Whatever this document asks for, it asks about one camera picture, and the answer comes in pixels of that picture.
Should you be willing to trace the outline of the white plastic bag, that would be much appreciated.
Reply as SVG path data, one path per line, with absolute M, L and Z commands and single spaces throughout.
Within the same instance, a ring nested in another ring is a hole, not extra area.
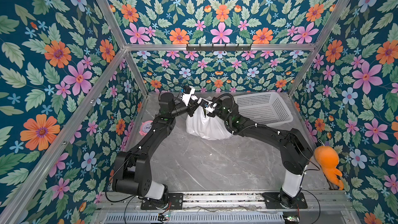
M 192 117 L 188 115 L 187 133 L 211 141 L 231 138 L 233 134 L 226 129 L 224 121 L 217 116 L 210 117 L 209 114 L 206 108 L 199 106 Z

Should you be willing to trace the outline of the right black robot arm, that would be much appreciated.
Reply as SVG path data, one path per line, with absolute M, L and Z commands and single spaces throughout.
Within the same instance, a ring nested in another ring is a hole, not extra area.
M 244 117 L 239 113 L 238 105 L 230 94 L 214 97 L 201 106 L 210 117 L 220 118 L 229 133 L 256 139 L 280 151 L 285 179 L 276 201 L 285 208 L 296 205 L 305 171 L 313 156 L 313 150 L 300 130 L 279 130 Z

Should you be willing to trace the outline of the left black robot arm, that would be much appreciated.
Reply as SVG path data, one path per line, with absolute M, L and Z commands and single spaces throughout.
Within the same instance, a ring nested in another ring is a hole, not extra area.
M 194 94 L 185 93 L 179 101 L 169 92 L 160 96 L 160 109 L 148 133 L 133 148 L 116 156 L 112 191 L 151 200 L 160 205 L 168 204 L 168 187 L 152 180 L 150 161 L 162 141 L 171 134 L 176 117 L 185 113 L 192 115 L 199 107 L 198 100 Z

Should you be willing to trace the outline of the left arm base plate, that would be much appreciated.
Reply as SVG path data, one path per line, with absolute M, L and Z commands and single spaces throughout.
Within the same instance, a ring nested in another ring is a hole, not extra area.
M 183 204 L 183 193 L 167 193 L 161 199 L 144 198 L 141 210 L 181 210 Z

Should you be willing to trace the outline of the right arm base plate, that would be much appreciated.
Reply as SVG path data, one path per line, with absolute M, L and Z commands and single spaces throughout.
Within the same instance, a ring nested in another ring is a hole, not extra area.
M 267 209 L 307 209 L 308 205 L 303 193 L 290 197 L 284 192 L 264 192 L 262 194 Z

